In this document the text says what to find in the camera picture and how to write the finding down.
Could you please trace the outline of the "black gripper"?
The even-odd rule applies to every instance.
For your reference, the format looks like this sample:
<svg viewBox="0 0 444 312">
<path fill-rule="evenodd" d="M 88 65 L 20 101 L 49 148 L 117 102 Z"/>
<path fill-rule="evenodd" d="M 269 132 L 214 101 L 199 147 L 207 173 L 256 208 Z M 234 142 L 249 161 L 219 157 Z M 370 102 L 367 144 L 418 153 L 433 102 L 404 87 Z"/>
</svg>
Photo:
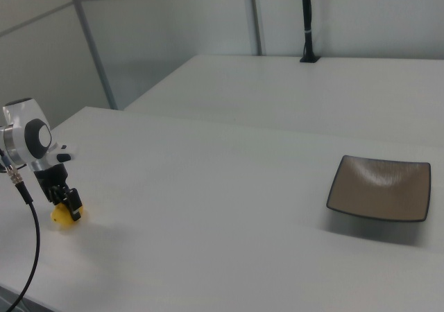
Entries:
<svg viewBox="0 0 444 312">
<path fill-rule="evenodd" d="M 57 164 L 46 170 L 35 171 L 34 175 L 49 202 L 58 205 L 67 198 L 67 208 L 71 219 L 77 221 L 81 218 L 82 201 L 77 189 L 68 190 L 69 187 L 66 183 L 68 173 L 64 164 Z"/>
</svg>

